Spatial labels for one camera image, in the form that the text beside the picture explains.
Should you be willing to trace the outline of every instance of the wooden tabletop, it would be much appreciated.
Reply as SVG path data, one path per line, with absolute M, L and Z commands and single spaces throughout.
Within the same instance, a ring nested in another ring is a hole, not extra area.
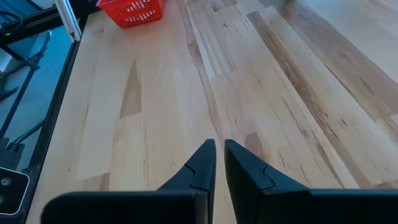
M 313 188 L 398 187 L 396 0 L 167 0 L 89 17 L 27 223 L 77 190 L 155 190 L 215 139 L 214 223 L 234 223 L 223 141 Z

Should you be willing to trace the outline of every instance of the red plastic basket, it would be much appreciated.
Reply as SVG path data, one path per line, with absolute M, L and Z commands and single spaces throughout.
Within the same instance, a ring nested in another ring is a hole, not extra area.
M 160 19 L 165 0 L 98 0 L 100 7 L 122 28 Z

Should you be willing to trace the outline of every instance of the wood plank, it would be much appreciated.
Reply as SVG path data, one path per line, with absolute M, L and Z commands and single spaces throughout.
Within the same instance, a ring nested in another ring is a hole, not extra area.
M 268 8 L 264 14 L 253 13 L 249 18 L 359 186 L 372 187 L 383 180 L 395 179 L 394 170 L 398 167 L 389 156 L 380 153 L 393 153 L 394 143 L 383 139 L 385 144 L 379 144 L 375 150 L 372 146 L 375 139 L 372 138 L 384 136 L 382 131 L 359 109 L 349 93 L 283 18 L 273 8 Z M 358 134 L 357 129 L 350 127 L 356 125 L 368 131 Z M 383 163 L 366 162 L 380 160 Z
M 367 55 L 308 6 L 290 1 L 278 10 L 372 119 L 396 114 L 398 84 Z
M 104 46 L 105 20 L 99 14 L 87 20 L 86 32 L 70 75 L 26 223 L 40 223 L 45 204 L 60 194 L 72 191 L 76 183 L 88 103 L 96 75 L 94 68 Z

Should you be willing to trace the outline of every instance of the light wood grain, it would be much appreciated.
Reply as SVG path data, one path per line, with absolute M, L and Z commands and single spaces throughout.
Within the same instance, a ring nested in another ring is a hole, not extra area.
M 30 209 L 76 190 L 155 190 L 217 146 L 213 223 L 236 223 L 223 141 L 312 188 L 398 186 L 393 0 L 168 0 L 90 16 Z

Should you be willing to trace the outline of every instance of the metal frame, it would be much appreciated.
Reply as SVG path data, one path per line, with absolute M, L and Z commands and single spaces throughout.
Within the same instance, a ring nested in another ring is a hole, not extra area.
M 100 9 L 95 6 L 95 3 L 96 0 L 70 0 L 70 5 L 77 19 L 81 19 L 93 12 L 99 11 Z M 58 13 L 57 7 L 54 6 L 44 9 L 43 11 L 24 18 L 24 25 L 20 30 L 7 36 L 0 35 L 0 47 L 62 25 L 62 18 Z
M 70 40 L 73 42 L 80 41 L 81 30 L 76 20 L 75 14 L 73 13 L 72 7 L 70 6 L 69 0 L 55 0 L 54 1 L 62 22 L 68 32 Z
M 76 17 L 80 19 L 78 25 L 83 31 L 88 15 L 92 12 L 98 11 L 98 9 L 95 8 L 95 2 L 91 0 L 87 0 L 87 2 L 82 2 L 81 0 L 71 0 L 70 4 L 72 5 L 72 8 L 75 9 L 75 12 L 77 12 Z M 56 7 L 45 9 L 38 14 L 34 14 L 25 18 L 24 26 L 21 30 L 14 32 L 11 35 L 0 36 L 0 47 L 62 25 L 62 18 Z M 62 104 L 63 96 L 65 94 L 79 45 L 79 42 L 74 42 L 70 47 L 60 75 L 60 79 L 55 88 L 49 110 L 47 111 L 46 117 L 42 124 L 39 138 L 37 140 L 37 144 L 31 157 L 29 166 L 23 170 L 23 173 L 26 173 L 30 176 L 30 183 L 25 195 L 25 200 L 23 201 L 21 207 L 21 211 L 23 212 L 20 212 L 12 217 L 6 217 L 5 219 L 3 219 L 4 216 L 0 216 L 0 223 L 25 223 L 35 189 L 39 181 L 42 165 L 45 160 L 45 155 L 47 153 L 52 132 L 55 127 L 55 122 Z

